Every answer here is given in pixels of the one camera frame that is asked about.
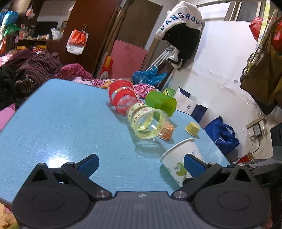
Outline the white paper cup green print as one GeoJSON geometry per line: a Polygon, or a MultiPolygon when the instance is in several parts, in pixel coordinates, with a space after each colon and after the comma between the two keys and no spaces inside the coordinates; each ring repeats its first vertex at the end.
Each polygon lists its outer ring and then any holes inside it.
{"type": "Polygon", "coordinates": [[[203,161],[203,157],[192,138],[177,143],[175,146],[167,150],[160,159],[160,162],[165,166],[180,187],[183,185],[183,181],[186,178],[192,177],[183,164],[186,154],[192,154],[203,161]]]}

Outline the green plastic cup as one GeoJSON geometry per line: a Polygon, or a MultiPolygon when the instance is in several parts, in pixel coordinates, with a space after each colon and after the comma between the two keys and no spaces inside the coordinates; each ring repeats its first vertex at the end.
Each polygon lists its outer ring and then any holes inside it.
{"type": "Polygon", "coordinates": [[[163,110],[171,117],[176,110],[177,101],[173,97],[161,92],[151,91],[145,98],[145,104],[155,109],[163,110]]]}

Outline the yellow cupcake liner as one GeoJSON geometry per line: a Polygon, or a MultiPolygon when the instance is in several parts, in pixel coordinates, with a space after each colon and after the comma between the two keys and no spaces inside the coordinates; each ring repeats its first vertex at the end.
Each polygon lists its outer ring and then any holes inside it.
{"type": "Polygon", "coordinates": [[[186,127],[185,130],[188,134],[196,137],[198,135],[198,132],[200,130],[199,124],[195,122],[190,122],[186,127]]]}

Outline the orange polka dot cupcake liner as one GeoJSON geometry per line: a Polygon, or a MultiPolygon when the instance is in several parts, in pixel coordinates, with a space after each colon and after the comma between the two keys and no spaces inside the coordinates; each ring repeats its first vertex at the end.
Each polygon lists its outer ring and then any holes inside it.
{"type": "Polygon", "coordinates": [[[163,129],[158,134],[158,137],[165,141],[170,141],[174,132],[174,126],[170,122],[165,122],[163,129]]]}

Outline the clear jar yellow tape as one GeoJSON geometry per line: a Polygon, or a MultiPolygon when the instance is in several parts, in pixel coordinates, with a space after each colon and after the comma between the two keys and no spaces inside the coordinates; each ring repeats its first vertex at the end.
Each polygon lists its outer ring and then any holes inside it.
{"type": "Polygon", "coordinates": [[[135,103],[127,109],[126,115],[135,135],[142,140],[155,138],[168,121],[165,111],[144,103],[135,103]]]}

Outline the white navy paper bag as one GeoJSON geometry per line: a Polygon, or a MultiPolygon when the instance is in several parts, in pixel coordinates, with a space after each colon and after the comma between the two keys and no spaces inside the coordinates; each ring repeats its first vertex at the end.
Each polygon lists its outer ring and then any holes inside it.
{"type": "Polygon", "coordinates": [[[191,95],[189,92],[180,87],[176,91],[174,98],[177,102],[177,111],[190,115],[198,123],[200,123],[208,110],[208,105],[205,102],[200,101],[197,97],[191,95]]]}

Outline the clear jar red tape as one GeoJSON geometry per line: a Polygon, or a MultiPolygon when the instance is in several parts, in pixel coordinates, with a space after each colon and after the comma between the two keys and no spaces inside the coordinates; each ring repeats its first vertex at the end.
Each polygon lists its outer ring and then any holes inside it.
{"type": "Polygon", "coordinates": [[[110,102],[121,115],[127,114],[127,110],[139,102],[131,81],[114,81],[109,85],[108,91],[110,102]]]}

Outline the pink floral blanket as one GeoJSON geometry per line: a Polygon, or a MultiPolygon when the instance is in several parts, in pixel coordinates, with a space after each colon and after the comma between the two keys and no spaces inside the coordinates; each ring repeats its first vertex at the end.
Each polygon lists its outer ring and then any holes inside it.
{"type": "MultiPolygon", "coordinates": [[[[92,75],[78,63],[63,66],[59,72],[54,75],[54,78],[69,80],[102,89],[107,89],[110,84],[117,81],[114,79],[94,79],[92,75]]],[[[156,91],[154,86],[145,83],[133,84],[133,89],[138,99],[145,99],[150,92],[156,91]]]]}

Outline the blue plastic bag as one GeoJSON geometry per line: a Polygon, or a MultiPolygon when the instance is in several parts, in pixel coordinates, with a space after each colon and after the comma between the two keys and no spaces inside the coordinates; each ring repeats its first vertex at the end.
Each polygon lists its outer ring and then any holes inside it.
{"type": "Polygon", "coordinates": [[[153,66],[147,71],[136,71],[132,75],[135,84],[149,84],[158,86],[167,76],[167,72],[158,73],[158,68],[153,66]]]}

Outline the pink foam mat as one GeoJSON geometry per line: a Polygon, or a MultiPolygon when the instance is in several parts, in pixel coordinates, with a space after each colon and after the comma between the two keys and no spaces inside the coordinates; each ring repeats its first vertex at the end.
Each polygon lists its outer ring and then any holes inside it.
{"type": "Polygon", "coordinates": [[[110,57],[113,59],[110,78],[132,78],[139,71],[146,58],[147,50],[139,46],[115,40],[110,57]]]}

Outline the orange white plastic bag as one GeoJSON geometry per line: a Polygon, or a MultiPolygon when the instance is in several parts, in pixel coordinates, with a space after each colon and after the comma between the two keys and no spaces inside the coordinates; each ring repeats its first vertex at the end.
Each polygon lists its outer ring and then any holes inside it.
{"type": "Polygon", "coordinates": [[[66,44],[66,51],[70,54],[81,55],[86,46],[88,33],[74,29],[66,44]]]}

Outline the white hooded jacket with lettering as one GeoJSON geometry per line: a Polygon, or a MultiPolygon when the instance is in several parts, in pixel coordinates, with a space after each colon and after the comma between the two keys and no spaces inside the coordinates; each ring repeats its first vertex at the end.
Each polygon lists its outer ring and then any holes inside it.
{"type": "Polygon", "coordinates": [[[173,52],[167,61],[175,69],[181,68],[182,63],[193,56],[203,27],[202,15],[196,5],[180,1],[172,10],[167,11],[155,38],[167,41],[172,46],[173,52]]]}

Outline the dark wooden wardrobe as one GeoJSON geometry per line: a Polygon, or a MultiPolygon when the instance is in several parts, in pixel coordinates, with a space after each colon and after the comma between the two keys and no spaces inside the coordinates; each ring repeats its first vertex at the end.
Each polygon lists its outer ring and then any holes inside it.
{"type": "Polygon", "coordinates": [[[92,73],[102,45],[103,37],[112,14],[121,4],[118,0],[79,0],[76,1],[69,16],[60,45],[62,65],[78,63],[92,73]],[[75,29],[85,27],[88,33],[86,46],[81,55],[74,55],[66,50],[66,44],[75,29]]]}

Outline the red hanging plastic bag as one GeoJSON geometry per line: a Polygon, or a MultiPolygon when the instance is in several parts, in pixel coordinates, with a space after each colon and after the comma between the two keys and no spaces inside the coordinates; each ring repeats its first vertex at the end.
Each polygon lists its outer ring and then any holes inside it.
{"type": "MultiPolygon", "coordinates": [[[[262,26],[262,21],[263,21],[262,17],[256,17],[249,25],[255,41],[258,41],[260,29],[261,29],[261,26],[262,26]]],[[[276,52],[281,54],[281,52],[282,52],[282,50],[281,50],[282,49],[282,22],[281,22],[281,18],[280,18],[279,23],[276,25],[276,29],[275,29],[271,44],[272,44],[273,48],[276,50],[276,52]]]]}

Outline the wall power socket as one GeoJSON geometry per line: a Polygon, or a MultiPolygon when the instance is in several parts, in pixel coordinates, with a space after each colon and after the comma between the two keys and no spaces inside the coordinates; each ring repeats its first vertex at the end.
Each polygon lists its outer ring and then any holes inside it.
{"type": "Polygon", "coordinates": [[[249,138],[260,137],[266,133],[266,116],[260,116],[246,125],[249,138]]]}

